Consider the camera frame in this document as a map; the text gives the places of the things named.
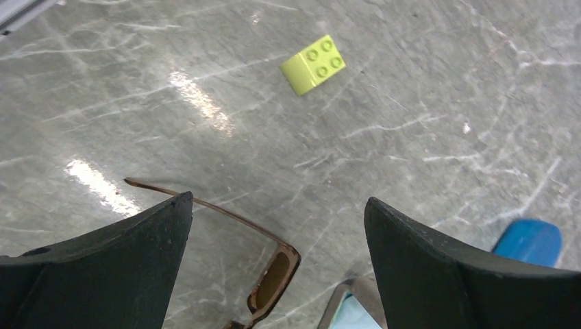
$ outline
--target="blue object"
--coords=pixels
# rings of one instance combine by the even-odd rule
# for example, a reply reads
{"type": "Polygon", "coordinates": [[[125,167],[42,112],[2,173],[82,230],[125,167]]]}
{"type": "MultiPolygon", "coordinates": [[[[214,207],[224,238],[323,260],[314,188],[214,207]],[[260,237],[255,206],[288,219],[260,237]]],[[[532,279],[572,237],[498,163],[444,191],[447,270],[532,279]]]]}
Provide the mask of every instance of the blue object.
{"type": "Polygon", "coordinates": [[[346,294],[341,302],[331,329],[381,329],[380,325],[351,294],[346,294]]]}
{"type": "Polygon", "coordinates": [[[561,244],[561,232],[555,225],[538,219],[518,219],[506,228],[493,253],[525,263],[553,267],[561,244]]]}

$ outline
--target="lego brick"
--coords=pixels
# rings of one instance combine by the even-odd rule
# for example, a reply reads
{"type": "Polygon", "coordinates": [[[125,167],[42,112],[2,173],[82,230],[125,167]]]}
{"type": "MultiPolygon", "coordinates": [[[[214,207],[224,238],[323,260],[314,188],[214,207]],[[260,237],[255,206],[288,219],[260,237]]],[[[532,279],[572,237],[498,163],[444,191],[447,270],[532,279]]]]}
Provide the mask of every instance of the lego brick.
{"type": "Polygon", "coordinates": [[[301,96],[345,68],[345,61],[331,36],[326,35],[282,63],[280,68],[295,93],[301,96]]]}

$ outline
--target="eyeglasses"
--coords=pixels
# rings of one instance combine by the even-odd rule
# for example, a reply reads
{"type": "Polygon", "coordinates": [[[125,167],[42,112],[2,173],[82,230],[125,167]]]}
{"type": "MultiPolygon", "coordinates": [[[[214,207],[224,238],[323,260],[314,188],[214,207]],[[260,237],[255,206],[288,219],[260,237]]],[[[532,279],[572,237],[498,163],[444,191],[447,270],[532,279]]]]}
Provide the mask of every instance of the eyeglasses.
{"type": "MultiPolygon", "coordinates": [[[[148,190],[166,193],[169,195],[179,194],[178,192],[168,190],[166,188],[139,182],[133,178],[125,178],[124,180],[131,186],[146,188],[148,190]]],[[[274,254],[267,264],[266,269],[262,271],[256,286],[254,289],[252,289],[252,292],[250,295],[248,295],[246,300],[246,305],[248,305],[248,309],[252,314],[248,324],[244,325],[232,320],[224,327],[224,329],[252,329],[259,321],[262,321],[265,317],[267,317],[272,312],[276,303],[278,303],[278,300],[288,287],[288,284],[291,283],[290,281],[293,279],[293,276],[299,267],[301,262],[301,255],[292,245],[285,242],[276,234],[256,225],[252,221],[220,206],[211,204],[210,202],[206,202],[197,198],[193,198],[193,201],[196,204],[215,210],[252,228],[253,230],[256,230],[266,237],[276,241],[278,244],[274,254]]]]}

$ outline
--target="circular stud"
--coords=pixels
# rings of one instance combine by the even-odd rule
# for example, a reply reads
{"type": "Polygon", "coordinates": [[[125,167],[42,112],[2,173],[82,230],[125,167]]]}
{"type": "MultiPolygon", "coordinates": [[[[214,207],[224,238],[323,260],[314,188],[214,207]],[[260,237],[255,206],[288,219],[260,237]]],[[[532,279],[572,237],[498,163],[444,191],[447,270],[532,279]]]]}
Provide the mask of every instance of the circular stud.
{"type": "Polygon", "coordinates": [[[325,40],[323,42],[321,42],[321,49],[324,51],[329,51],[331,50],[331,48],[333,48],[333,43],[331,42],[331,40],[325,40]]]}
{"type": "Polygon", "coordinates": [[[342,62],[343,61],[339,57],[335,57],[335,58],[331,59],[331,66],[333,66],[335,69],[337,69],[341,65],[342,62]]]}
{"type": "Polygon", "coordinates": [[[324,66],[321,66],[321,67],[319,67],[319,68],[317,69],[317,75],[318,75],[319,77],[325,77],[325,76],[327,76],[327,73],[328,73],[328,72],[329,72],[329,70],[327,70],[327,68],[326,68],[326,67],[324,67],[324,66]]]}
{"type": "Polygon", "coordinates": [[[307,51],[307,59],[309,59],[311,62],[317,60],[317,57],[319,57],[319,53],[317,53],[316,50],[307,51]]]}

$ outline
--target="marble surface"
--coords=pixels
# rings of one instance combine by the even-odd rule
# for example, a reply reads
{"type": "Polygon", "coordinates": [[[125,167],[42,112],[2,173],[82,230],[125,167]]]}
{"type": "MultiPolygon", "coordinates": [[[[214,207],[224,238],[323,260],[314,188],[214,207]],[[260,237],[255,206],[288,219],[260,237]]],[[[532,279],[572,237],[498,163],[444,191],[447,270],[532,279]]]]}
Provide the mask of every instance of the marble surface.
{"type": "MultiPolygon", "coordinates": [[[[581,5],[546,0],[71,0],[0,42],[0,253],[160,202],[222,204],[303,255],[259,328],[314,328],[371,274],[376,196],[490,249],[511,219],[581,270],[581,5]],[[329,33],[347,68],[296,97],[278,66],[329,33]]],[[[247,319],[272,242],[208,210],[164,328],[247,319]]]]}

